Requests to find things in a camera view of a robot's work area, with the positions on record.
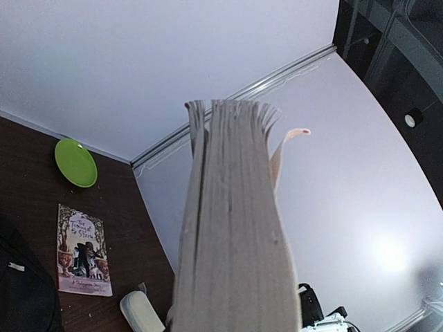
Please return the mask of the green orange paperback book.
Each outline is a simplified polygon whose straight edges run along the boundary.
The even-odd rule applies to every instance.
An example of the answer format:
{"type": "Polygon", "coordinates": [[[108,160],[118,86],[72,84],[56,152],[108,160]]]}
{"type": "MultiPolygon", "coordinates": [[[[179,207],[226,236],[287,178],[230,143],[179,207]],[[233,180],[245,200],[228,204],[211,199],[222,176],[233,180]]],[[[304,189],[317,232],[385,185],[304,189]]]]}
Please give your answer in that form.
{"type": "Polygon", "coordinates": [[[282,152],[270,104],[186,103],[192,169],[171,331],[300,331],[296,269],[276,206],[282,152]]]}

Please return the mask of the beige glasses case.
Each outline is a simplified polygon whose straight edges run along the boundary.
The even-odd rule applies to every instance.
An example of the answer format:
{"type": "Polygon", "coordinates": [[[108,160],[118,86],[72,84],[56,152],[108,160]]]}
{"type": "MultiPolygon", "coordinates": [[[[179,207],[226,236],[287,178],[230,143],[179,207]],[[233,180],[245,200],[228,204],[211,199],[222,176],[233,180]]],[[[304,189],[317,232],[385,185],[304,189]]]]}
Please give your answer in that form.
{"type": "Polygon", "coordinates": [[[120,311],[133,332],[164,332],[165,326],[146,294],[134,290],[120,301],[120,311]]]}

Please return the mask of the purple illustrated paperback book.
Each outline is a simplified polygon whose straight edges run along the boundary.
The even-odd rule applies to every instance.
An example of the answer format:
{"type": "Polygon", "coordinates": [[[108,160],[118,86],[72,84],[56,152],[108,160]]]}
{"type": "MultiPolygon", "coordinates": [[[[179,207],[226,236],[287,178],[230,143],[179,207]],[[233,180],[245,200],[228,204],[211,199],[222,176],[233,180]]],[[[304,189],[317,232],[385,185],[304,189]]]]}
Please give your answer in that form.
{"type": "Polygon", "coordinates": [[[103,221],[62,204],[57,211],[57,283],[64,293],[113,295],[103,221]]]}

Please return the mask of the black student backpack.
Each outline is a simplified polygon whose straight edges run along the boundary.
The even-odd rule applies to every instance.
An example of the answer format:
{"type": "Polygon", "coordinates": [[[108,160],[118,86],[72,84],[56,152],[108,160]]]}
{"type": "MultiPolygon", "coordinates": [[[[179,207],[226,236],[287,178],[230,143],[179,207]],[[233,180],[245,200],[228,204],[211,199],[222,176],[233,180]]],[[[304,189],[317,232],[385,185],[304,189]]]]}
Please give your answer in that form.
{"type": "Polygon", "coordinates": [[[53,278],[4,215],[1,215],[1,330],[64,330],[53,278]]]}

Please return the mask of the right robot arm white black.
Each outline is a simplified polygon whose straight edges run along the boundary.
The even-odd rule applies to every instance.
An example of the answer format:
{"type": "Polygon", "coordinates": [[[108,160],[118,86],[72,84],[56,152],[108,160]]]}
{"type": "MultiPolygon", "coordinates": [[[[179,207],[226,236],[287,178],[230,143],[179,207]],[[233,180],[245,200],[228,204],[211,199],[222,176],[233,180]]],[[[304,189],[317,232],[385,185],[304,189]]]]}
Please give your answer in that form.
{"type": "Polygon", "coordinates": [[[302,328],[313,326],[324,319],[323,310],[313,288],[306,283],[298,285],[302,312],[302,328]]]}

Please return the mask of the green plate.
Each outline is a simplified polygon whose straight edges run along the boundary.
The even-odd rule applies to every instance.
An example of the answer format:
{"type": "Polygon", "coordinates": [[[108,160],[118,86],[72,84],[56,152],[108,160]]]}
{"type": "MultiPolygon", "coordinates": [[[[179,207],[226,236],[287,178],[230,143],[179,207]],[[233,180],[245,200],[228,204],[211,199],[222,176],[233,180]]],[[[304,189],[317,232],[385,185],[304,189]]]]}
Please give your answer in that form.
{"type": "Polygon", "coordinates": [[[91,153],[72,139],[59,140],[54,150],[55,162],[62,175],[72,184],[90,188],[96,184],[98,169],[91,153]]]}

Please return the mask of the right aluminium frame post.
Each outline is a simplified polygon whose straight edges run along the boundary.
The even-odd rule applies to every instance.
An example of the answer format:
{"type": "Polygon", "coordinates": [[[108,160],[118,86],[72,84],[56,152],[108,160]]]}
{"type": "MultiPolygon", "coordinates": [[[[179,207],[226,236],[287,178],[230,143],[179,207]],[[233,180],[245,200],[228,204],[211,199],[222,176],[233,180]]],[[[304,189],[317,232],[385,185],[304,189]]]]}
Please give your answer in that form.
{"type": "MultiPolygon", "coordinates": [[[[277,89],[279,86],[282,86],[288,80],[298,75],[307,73],[309,70],[316,67],[317,62],[329,57],[329,55],[335,52],[335,45],[326,45],[275,70],[272,73],[269,73],[260,80],[230,95],[229,98],[235,100],[252,100],[262,98],[277,89]]],[[[158,165],[162,160],[167,158],[167,156],[173,154],[189,141],[189,133],[190,125],[182,125],[157,142],[155,145],[141,153],[139,156],[135,157],[135,159],[133,159],[130,163],[132,169],[134,171],[138,169],[151,169],[155,165],[158,165]]]]}

